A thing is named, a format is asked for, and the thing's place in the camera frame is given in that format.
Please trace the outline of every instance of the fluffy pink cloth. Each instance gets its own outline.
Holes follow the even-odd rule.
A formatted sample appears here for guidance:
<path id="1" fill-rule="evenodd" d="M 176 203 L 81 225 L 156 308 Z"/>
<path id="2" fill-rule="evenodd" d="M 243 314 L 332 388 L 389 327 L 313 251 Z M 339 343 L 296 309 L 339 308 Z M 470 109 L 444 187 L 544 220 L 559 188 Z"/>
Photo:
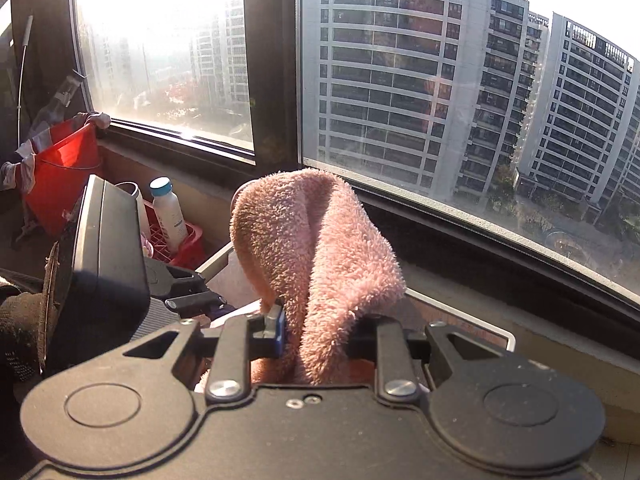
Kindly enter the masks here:
<path id="1" fill-rule="evenodd" d="M 405 286 L 351 187 L 319 170 L 277 173 L 239 190 L 232 207 L 231 241 L 260 310 L 281 297 L 287 317 L 283 357 L 253 362 L 252 381 L 356 380 L 362 368 L 344 352 L 354 323 L 388 313 Z"/>

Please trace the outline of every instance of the silver bolt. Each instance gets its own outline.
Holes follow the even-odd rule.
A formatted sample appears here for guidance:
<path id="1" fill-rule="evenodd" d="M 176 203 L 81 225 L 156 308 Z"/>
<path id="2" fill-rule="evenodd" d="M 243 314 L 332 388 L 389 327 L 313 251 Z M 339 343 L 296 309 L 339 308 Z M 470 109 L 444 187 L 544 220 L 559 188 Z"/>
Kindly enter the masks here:
<path id="1" fill-rule="evenodd" d="M 241 390 L 240 383 L 233 379 L 213 381 L 209 386 L 209 393 L 219 399 L 226 399 L 237 395 Z"/>
<path id="2" fill-rule="evenodd" d="M 417 387 L 407 379 L 396 379 L 385 384 L 385 391 L 393 397 L 407 397 L 413 395 Z"/>
<path id="3" fill-rule="evenodd" d="M 285 402 L 285 405 L 287 408 L 292 408 L 294 410 L 299 410 L 305 407 L 305 403 L 300 399 L 289 399 L 287 402 Z"/>
<path id="4" fill-rule="evenodd" d="M 305 397 L 306 404 L 320 404 L 322 402 L 322 397 L 317 395 L 308 395 Z"/>

